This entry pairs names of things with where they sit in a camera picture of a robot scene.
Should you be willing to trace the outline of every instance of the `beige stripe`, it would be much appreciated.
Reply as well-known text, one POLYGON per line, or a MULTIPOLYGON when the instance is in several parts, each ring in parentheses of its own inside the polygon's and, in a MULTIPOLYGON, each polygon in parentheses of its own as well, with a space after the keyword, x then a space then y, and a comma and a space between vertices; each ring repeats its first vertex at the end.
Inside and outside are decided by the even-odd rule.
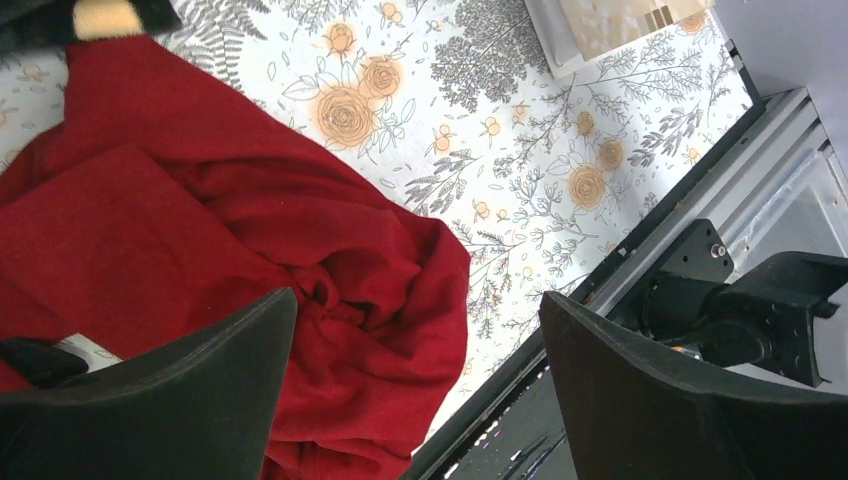
POLYGON ((654 16, 650 13, 645 14, 645 21, 648 23, 648 32, 654 33, 657 31, 657 24, 654 22, 654 16))
POLYGON ((80 40, 144 33, 141 19, 127 0, 77 0, 74 30, 80 40))
POLYGON ((660 9, 654 10, 654 20, 657 21, 657 26, 663 28, 665 26, 665 22, 662 19, 662 14, 660 13, 660 9))
POLYGON ((668 9, 668 5, 663 5, 663 8, 660 9, 663 14, 663 18, 665 19, 666 25, 672 25, 674 20, 671 19, 671 11, 668 9))

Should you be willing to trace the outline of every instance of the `red cloth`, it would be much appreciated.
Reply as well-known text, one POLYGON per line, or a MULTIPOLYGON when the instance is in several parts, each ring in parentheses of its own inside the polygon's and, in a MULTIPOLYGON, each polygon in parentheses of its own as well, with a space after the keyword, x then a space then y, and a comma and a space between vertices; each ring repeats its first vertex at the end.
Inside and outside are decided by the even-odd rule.
POLYGON ((263 478, 397 478, 464 362, 465 249, 150 39, 68 63, 64 124, 0 177, 0 337, 130 358, 291 286, 263 478))

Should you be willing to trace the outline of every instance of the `bolt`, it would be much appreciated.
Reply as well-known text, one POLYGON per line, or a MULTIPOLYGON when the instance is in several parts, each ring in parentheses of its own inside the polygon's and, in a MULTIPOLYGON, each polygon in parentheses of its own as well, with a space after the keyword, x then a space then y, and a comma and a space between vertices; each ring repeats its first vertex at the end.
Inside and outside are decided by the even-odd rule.
POLYGON ((724 245, 719 245, 716 243, 715 245, 710 247, 710 255, 712 255, 713 258, 721 258, 727 255, 727 249, 724 248, 724 245))

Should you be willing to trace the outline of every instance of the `floral tablecloth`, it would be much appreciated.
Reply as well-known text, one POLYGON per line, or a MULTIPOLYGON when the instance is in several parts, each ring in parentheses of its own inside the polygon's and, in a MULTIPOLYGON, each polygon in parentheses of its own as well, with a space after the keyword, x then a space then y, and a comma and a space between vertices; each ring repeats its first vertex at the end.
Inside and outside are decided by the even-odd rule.
MULTIPOLYGON (((541 293, 575 287, 751 105, 708 16, 555 81, 523 0, 176 3, 163 45, 471 252, 468 360, 433 430, 541 293)), ((61 121, 66 79, 59 53, 0 59, 0 160, 61 121)))

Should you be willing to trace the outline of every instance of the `gray wall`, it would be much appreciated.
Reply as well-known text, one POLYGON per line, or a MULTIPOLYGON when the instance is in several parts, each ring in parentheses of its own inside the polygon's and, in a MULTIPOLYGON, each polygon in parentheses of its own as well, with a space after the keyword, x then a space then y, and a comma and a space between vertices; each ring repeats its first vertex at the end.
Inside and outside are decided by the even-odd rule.
POLYGON ((848 170, 848 0, 716 0, 762 95, 806 85, 848 170))

